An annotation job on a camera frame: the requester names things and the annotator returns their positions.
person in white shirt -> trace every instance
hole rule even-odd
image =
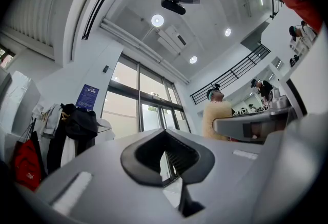
[[[313,32],[312,28],[308,25],[302,26],[302,28],[296,28],[295,26],[289,27],[289,34],[296,40],[298,37],[300,41],[310,49],[315,42],[317,35]]]

blue poster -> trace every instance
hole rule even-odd
[[[93,106],[96,102],[98,92],[98,88],[84,85],[75,105],[77,107],[83,107],[88,110],[93,110]]]

glass door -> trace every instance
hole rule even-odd
[[[174,119],[171,109],[166,109],[161,107],[161,114],[163,116],[165,129],[177,129],[174,124]]]
[[[162,108],[160,106],[155,104],[150,105],[149,103],[142,103],[141,106],[144,131],[165,128],[163,116],[161,114]],[[165,152],[160,160],[160,175],[162,177],[162,181],[165,181],[171,177],[169,163]]]
[[[142,104],[142,124],[143,130],[164,128],[161,122],[161,116],[158,105]]]

gray panel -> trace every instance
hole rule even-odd
[[[51,203],[79,172],[86,171],[93,178],[70,217],[86,223],[179,222],[182,216],[166,199],[162,188],[139,185],[125,173],[120,163],[126,146],[161,131],[142,132],[94,146],[55,171],[36,194]]]

balcony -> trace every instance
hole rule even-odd
[[[260,44],[253,52],[247,55],[244,59],[238,62],[235,66],[230,68],[227,72],[211,81],[206,86],[202,87],[195,93],[193,93],[191,98],[193,99],[195,105],[203,102],[207,99],[206,93],[209,89],[214,88],[215,84],[220,85],[220,90],[226,88],[234,81],[240,79],[244,74],[250,71],[253,67],[255,67],[261,60],[263,60],[268,54],[270,50],[266,48],[264,45]]]

